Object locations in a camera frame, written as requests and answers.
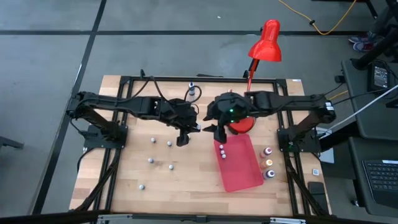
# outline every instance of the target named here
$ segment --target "shoe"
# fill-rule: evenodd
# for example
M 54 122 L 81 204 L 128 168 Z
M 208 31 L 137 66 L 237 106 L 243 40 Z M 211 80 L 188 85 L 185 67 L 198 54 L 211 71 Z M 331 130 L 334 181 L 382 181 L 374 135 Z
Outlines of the shoe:
M 350 37 L 350 38 L 348 38 L 348 41 L 350 41 L 353 44 L 358 43 L 358 42 L 368 43 L 368 42 L 374 42 L 376 37 L 377 37 L 377 35 L 375 35 L 371 32 L 368 32 L 364 35 Z
M 358 42 L 353 45 L 353 49 L 357 52 L 368 52 L 374 47 L 374 42 Z

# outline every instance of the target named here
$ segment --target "keyboard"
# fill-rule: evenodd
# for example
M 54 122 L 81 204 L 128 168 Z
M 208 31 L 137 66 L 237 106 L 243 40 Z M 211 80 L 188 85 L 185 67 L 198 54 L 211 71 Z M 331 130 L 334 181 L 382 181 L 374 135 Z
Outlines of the keyboard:
M 373 200 L 381 205 L 398 208 L 398 161 L 362 161 Z

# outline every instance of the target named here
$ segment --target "red lamp shade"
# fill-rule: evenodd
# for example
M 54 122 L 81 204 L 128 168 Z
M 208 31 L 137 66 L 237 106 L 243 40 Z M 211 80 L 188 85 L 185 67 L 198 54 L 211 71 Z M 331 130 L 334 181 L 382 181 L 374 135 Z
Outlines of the red lamp shade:
M 270 62 L 280 62 L 282 54 L 277 40 L 280 24 L 277 20 L 271 19 L 264 24 L 260 40 L 251 47 L 249 57 Z

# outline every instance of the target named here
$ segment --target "sticker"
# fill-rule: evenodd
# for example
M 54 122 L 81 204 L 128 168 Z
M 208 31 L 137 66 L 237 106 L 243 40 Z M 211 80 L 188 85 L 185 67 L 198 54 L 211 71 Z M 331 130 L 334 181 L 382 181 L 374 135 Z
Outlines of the sticker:
M 312 174 L 313 175 L 319 175 L 319 170 L 318 169 L 312 169 Z
M 398 161 L 383 161 L 383 163 L 398 164 Z

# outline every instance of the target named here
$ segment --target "floor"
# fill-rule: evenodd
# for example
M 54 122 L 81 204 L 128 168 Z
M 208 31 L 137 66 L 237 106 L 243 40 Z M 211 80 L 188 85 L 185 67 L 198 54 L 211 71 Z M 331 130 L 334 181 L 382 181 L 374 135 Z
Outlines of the floor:
M 0 151 L 0 217 L 30 212 L 50 151 L 59 143 L 54 139 L 73 87 L 97 92 L 103 75 L 138 75 L 141 68 L 156 76 L 241 77 L 250 63 L 246 54 L 258 36 L 228 31 L 257 31 L 267 19 L 278 19 L 281 31 L 313 30 L 307 20 L 277 0 L 102 1 L 106 2 L 102 18 L 97 15 L 101 0 L 0 1 L 0 135 L 25 142 L 22 151 L 7 147 Z M 311 15 L 322 30 L 333 27 L 350 4 L 286 2 Z M 373 0 L 373 4 L 378 12 L 385 6 L 384 1 Z M 357 4 L 337 30 L 366 31 L 372 22 L 367 6 Z M 74 30 L 87 32 L 79 35 Z M 95 36 L 89 35 L 91 30 L 146 31 Z M 209 32 L 187 35 L 184 30 Z M 256 76 L 302 79 L 306 94 L 336 87 L 333 77 L 340 74 L 341 60 L 361 56 L 341 35 L 297 33 L 280 36 L 278 43 L 282 62 L 260 63 Z M 336 110 L 338 121 L 352 112 L 348 101 Z M 82 145 L 83 139 L 68 128 L 43 213 L 68 210 Z M 326 178 L 326 187 L 338 217 L 397 223 L 397 219 L 371 216 L 353 207 L 351 182 Z

